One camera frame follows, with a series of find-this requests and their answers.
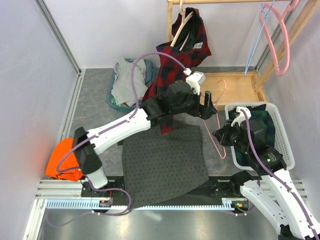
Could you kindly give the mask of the pink wire hanger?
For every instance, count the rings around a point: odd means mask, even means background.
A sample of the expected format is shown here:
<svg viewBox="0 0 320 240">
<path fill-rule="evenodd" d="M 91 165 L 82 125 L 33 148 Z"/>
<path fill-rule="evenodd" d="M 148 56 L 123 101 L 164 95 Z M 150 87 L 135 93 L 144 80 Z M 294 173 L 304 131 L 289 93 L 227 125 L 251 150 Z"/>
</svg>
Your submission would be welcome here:
<svg viewBox="0 0 320 240">
<path fill-rule="evenodd" d="M 223 91 L 221 92 L 221 94 L 219 95 L 219 97 L 213 102 L 213 105 L 214 105 L 215 107 L 217 106 L 218 101 L 220 100 L 220 98 L 222 97 L 222 95 L 224 94 L 224 92 L 225 92 L 226 89 L 227 89 L 227 83 L 226 83 L 226 81 L 225 81 L 224 79 L 220 79 L 217 83 L 220 83 L 220 82 L 223 82 L 223 84 L 224 84 L 224 89 L 223 89 Z M 218 114 L 218 113 L 216 113 L 216 120 L 217 120 L 218 128 L 220 128 L 221 125 L 220 125 L 220 118 L 219 118 L 219 114 Z M 209 128 L 208 128 L 205 120 L 203 120 L 203 124 L 204 124 L 204 126 L 205 126 L 205 129 L 206 129 L 206 131 L 207 131 L 207 133 L 208 133 L 208 135 L 209 135 L 209 137 L 210 137 L 210 139 L 211 139 L 211 141 L 212 141 L 212 143 L 213 143 L 213 145 L 214 145 L 214 147 L 215 147 L 215 149 L 216 149 L 219 157 L 220 157 L 221 159 L 225 159 L 225 158 L 227 157 L 226 148 L 225 148 L 224 146 L 222 147 L 222 149 L 223 149 L 223 154 L 222 154 L 222 153 L 219 151 L 219 148 L 218 148 L 215 140 L 213 139 L 213 136 L 212 136 L 212 134 L 210 133 Z"/>
</svg>

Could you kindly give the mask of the red navy plaid skirt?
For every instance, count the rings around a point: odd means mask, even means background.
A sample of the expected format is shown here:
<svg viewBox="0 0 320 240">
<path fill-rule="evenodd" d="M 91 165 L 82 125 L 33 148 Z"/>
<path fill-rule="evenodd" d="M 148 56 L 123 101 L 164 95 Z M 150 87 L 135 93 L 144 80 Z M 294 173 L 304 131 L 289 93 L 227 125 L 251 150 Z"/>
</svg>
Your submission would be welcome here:
<svg viewBox="0 0 320 240">
<path fill-rule="evenodd" d="M 159 56 L 160 68 L 158 75 L 146 90 L 142 99 L 143 102 L 159 93 L 165 92 L 169 85 L 173 84 L 176 80 L 186 80 L 187 76 L 183 73 L 184 70 L 180 64 L 188 69 L 195 68 L 212 55 L 205 24 L 199 10 L 187 7 L 185 9 L 185 16 L 187 17 L 189 14 L 192 14 L 192 16 L 183 26 L 181 32 L 178 32 L 182 23 L 182 16 L 180 14 L 172 24 L 172 36 L 174 38 L 177 37 L 175 44 L 171 46 L 172 42 L 168 41 L 156 47 L 158 52 L 168 54 L 179 62 L 164 55 Z"/>
</svg>

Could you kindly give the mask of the black dotted garment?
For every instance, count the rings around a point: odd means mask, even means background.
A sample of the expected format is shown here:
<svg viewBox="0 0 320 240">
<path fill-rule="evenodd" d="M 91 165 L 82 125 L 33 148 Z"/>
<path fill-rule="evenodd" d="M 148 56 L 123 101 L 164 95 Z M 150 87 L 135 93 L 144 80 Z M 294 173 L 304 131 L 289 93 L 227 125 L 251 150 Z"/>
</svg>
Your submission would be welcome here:
<svg viewBox="0 0 320 240">
<path fill-rule="evenodd" d="M 177 122 L 165 134 L 154 127 L 129 136 L 122 167 L 132 209 L 182 196 L 209 180 L 201 128 Z"/>
</svg>

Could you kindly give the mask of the beige wooden hanger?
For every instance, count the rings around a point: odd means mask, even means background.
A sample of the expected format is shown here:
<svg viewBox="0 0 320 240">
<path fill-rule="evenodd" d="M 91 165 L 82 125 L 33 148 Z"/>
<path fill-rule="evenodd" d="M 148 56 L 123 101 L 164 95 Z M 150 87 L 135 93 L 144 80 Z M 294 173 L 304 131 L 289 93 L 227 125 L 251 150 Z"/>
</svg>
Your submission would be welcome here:
<svg viewBox="0 0 320 240">
<path fill-rule="evenodd" d="M 184 26 L 187 24 L 187 22 L 192 18 L 194 12 L 191 11 L 187 16 L 186 16 L 186 9 L 183 8 L 183 4 L 184 4 L 184 0 L 180 0 L 179 1 L 179 13 L 181 15 L 181 23 L 179 28 L 177 29 L 177 32 L 175 34 L 175 36 L 173 37 L 173 40 L 170 44 L 171 47 L 174 47 Z"/>
</svg>

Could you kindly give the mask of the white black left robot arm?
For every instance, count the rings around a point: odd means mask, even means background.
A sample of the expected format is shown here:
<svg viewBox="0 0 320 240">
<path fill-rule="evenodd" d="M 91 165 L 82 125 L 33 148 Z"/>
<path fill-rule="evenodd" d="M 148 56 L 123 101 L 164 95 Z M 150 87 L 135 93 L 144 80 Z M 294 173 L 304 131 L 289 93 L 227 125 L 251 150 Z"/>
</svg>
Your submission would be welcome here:
<svg viewBox="0 0 320 240">
<path fill-rule="evenodd" d="M 113 122 L 90 130 L 83 127 L 76 129 L 72 151 L 80 171 L 91 183 L 92 191 L 99 197 L 106 196 L 110 191 L 99 154 L 134 134 L 163 125 L 174 115 L 182 113 L 203 120 L 209 119 L 217 113 L 212 93 L 206 91 L 204 102 L 201 102 L 199 87 L 179 80 L 165 92 L 145 100 L 138 108 Z"/>
</svg>

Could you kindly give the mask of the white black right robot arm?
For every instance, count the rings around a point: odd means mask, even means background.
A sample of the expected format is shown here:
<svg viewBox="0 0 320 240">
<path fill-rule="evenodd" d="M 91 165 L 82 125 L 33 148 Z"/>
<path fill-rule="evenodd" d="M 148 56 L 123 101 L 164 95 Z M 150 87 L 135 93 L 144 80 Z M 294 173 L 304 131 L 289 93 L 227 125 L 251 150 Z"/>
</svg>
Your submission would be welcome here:
<svg viewBox="0 0 320 240">
<path fill-rule="evenodd" d="M 232 125 L 228 120 L 213 136 L 224 147 L 234 147 L 245 155 L 248 165 L 267 184 L 274 199 L 247 171 L 231 177 L 229 191 L 249 200 L 269 221 L 280 240 L 318 240 L 320 223 L 314 218 L 295 187 L 283 156 L 267 145 L 266 133 L 257 120 Z"/>
</svg>

